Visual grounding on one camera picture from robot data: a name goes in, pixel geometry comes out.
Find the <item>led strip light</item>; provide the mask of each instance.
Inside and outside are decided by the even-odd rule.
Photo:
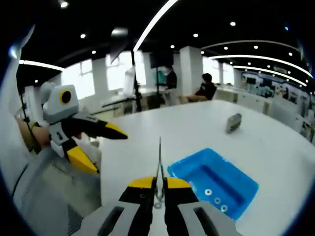
[[[169,0],[153,17],[153,19],[150,21],[148,26],[143,31],[142,35],[140,36],[138,42],[133,48],[133,51],[138,51],[139,47],[143,43],[144,39],[148,36],[150,31],[153,29],[153,27],[156,25],[156,23],[162,18],[162,16],[177,2],[178,0]]]
[[[291,45],[288,45],[288,44],[285,44],[285,43],[276,42],[276,41],[261,40],[261,39],[237,40],[237,41],[230,41],[230,42],[224,42],[224,43],[216,43],[216,44],[212,44],[212,45],[208,45],[208,46],[202,47],[201,49],[212,48],[212,47],[226,45],[226,44],[232,44],[232,43],[272,43],[272,44],[278,44],[278,45],[281,45],[281,46],[292,48],[292,49],[300,52],[300,50],[298,48],[295,48],[295,47],[293,47]]]
[[[24,65],[35,65],[35,66],[40,66],[40,67],[46,67],[54,70],[60,70],[64,71],[64,68],[55,66],[55,65],[50,65],[46,63],[41,63],[41,62],[36,62],[36,61],[31,61],[31,60],[19,60],[19,64],[24,64]]]
[[[284,61],[284,60],[280,60],[280,59],[275,59],[275,58],[269,58],[269,57],[263,57],[263,56],[255,56],[255,55],[222,55],[222,56],[213,56],[213,57],[209,57],[211,59],[222,59],[222,58],[255,58],[255,59],[264,59],[264,60],[272,60],[272,61],[276,61],[276,62],[280,62],[286,65],[290,65],[302,72],[304,72],[305,74],[307,74],[308,76],[311,76],[313,78],[313,75],[308,72],[307,70],[292,64],[290,62]]]
[[[297,80],[297,79],[295,79],[295,78],[293,78],[291,76],[279,73],[277,71],[267,70],[267,69],[257,68],[257,67],[250,67],[250,66],[241,66],[241,65],[235,65],[233,67],[236,68],[236,69],[248,69],[248,70],[259,70],[259,71],[269,72],[269,73],[272,73],[272,74],[275,74],[275,75],[280,75],[280,76],[286,77],[286,78],[288,78],[290,80],[293,80],[293,81],[295,81],[295,82],[297,82],[297,83],[299,83],[299,84],[301,84],[303,86],[306,86],[305,83],[303,83],[303,82],[301,82],[301,81],[299,81],[299,80]]]

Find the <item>window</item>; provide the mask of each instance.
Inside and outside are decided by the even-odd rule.
[[[92,60],[85,60],[61,73],[61,85],[74,85],[79,100],[95,94]]]
[[[136,76],[140,85],[146,84],[146,76],[143,62],[143,54],[141,51],[134,53],[136,64]],[[122,52],[118,58],[110,63],[110,55],[106,55],[106,77],[108,90],[121,89],[124,87],[125,72],[132,68],[131,52]]]
[[[207,57],[202,57],[203,73],[212,75],[212,83],[220,83],[219,62]]]
[[[226,63],[223,63],[223,83],[234,85],[234,68]]]

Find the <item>desk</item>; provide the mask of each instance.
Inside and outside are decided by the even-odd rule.
[[[175,89],[166,89],[165,87],[159,87],[159,93],[162,94],[162,96],[165,99],[165,102],[168,102],[169,104],[172,103],[172,101],[167,101],[168,99],[165,97],[166,94],[174,92]],[[151,95],[154,95],[157,93],[157,88],[139,88],[139,93],[141,93],[142,97],[149,97]],[[118,95],[114,95],[112,97],[109,97],[103,101],[101,101],[101,107],[107,107],[111,105],[116,105],[122,102],[127,102],[130,100],[135,99],[135,94],[133,95],[125,95],[123,92],[120,92]],[[133,102],[132,104],[132,112],[134,113],[136,109],[136,104]]]
[[[227,135],[226,120],[235,113],[242,114],[242,124]],[[201,149],[212,148],[259,184],[255,198],[236,222],[244,236],[281,235],[313,182],[315,147],[311,143],[284,124],[233,103],[213,100],[179,105],[112,122],[129,139],[101,140],[102,204],[117,200],[133,179],[156,173],[160,136],[165,169]],[[155,210],[151,225],[155,232],[150,235],[167,235],[160,227],[163,221],[162,209]]]

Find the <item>blue plastic container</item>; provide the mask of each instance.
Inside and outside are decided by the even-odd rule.
[[[192,185],[200,201],[208,201],[219,210],[227,205],[225,214],[237,220],[253,200],[258,184],[212,149],[206,148],[167,168],[172,177]],[[211,189],[210,196],[205,190]]]

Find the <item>black ceiling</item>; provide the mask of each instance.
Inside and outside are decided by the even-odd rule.
[[[67,67],[88,58],[101,58],[109,52],[110,34],[114,27],[127,27],[135,41],[146,25],[167,0],[67,0],[69,6],[60,8],[58,0],[23,1],[16,11],[16,30],[35,23],[34,33],[24,47],[22,59]],[[270,43],[236,43],[205,49],[206,56],[259,55],[282,59],[306,70],[311,67],[313,48],[308,29],[314,28],[311,10],[306,6],[289,5],[278,0],[208,1],[179,0],[156,24],[140,47],[154,51],[175,45],[178,51],[186,45],[202,48],[208,45],[235,40],[271,40],[299,47],[300,41],[307,51],[301,59],[294,49]],[[308,79],[305,73],[284,64],[261,59],[232,59],[234,65],[267,68],[277,65],[291,71],[291,76]],[[37,66],[20,65],[20,84],[40,83],[59,71]]]

